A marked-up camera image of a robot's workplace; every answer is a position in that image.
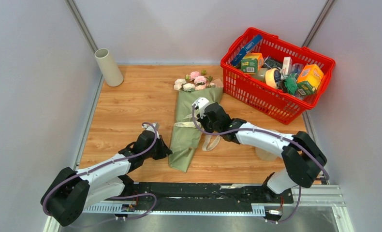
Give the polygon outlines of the cream printed ribbon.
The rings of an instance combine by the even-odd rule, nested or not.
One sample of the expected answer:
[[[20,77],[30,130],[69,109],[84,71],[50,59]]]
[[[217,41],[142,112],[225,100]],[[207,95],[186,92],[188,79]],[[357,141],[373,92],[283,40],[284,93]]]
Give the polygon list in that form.
[[[193,116],[196,117],[195,114],[188,114],[174,123],[170,146],[174,154],[194,153],[197,149],[203,133],[196,128],[192,120]],[[202,150],[204,152],[213,150],[220,139],[220,136],[205,135]]]

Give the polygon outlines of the green wrapping paper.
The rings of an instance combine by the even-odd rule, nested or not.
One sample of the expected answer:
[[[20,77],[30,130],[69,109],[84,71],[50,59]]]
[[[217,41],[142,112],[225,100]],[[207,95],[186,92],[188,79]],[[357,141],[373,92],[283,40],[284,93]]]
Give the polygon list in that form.
[[[175,108],[175,123],[171,135],[168,158],[171,168],[187,172],[194,153],[200,143],[202,132],[192,120],[192,104],[200,97],[207,98],[210,103],[219,103],[222,99],[223,88],[210,87],[194,92],[179,91]]]

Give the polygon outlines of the pink and white flower bunch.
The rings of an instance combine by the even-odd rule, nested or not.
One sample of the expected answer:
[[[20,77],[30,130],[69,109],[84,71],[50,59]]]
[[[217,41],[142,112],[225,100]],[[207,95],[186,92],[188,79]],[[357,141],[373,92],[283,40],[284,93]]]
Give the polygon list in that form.
[[[223,82],[220,79],[214,79],[213,76],[207,75],[206,70],[193,71],[184,78],[179,78],[174,82],[174,90],[195,92],[208,88],[223,88]]]

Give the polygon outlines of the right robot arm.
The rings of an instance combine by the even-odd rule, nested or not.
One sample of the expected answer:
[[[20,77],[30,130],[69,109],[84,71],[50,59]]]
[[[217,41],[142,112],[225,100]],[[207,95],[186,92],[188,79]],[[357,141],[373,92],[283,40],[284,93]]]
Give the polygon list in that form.
[[[197,99],[191,108],[192,119],[203,133],[250,145],[283,160],[285,167],[263,183],[262,196],[267,202],[275,202],[281,193],[295,186],[310,188],[319,173],[328,177],[324,169],[327,158],[306,132],[280,133],[240,118],[230,118],[221,105],[206,98]]]

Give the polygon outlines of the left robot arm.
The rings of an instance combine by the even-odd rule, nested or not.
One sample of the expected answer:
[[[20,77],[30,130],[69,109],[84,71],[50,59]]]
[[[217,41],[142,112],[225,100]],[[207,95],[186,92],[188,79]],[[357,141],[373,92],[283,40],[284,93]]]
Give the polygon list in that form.
[[[113,157],[88,168],[63,168],[51,183],[40,204],[44,213],[61,226],[72,224],[86,208],[103,200],[119,197],[137,199],[134,181],[128,174],[141,167],[146,159],[161,160],[172,154],[163,138],[148,128],[137,140]]]

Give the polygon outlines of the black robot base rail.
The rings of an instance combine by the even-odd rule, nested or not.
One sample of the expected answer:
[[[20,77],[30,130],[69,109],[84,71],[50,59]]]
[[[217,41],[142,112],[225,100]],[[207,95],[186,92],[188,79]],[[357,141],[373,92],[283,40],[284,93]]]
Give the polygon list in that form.
[[[255,204],[273,204],[278,210],[294,202],[291,190],[274,194],[260,184],[209,184],[138,182],[129,184],[120,197],[136,212],[152,209],[165,213],[252,213]]]

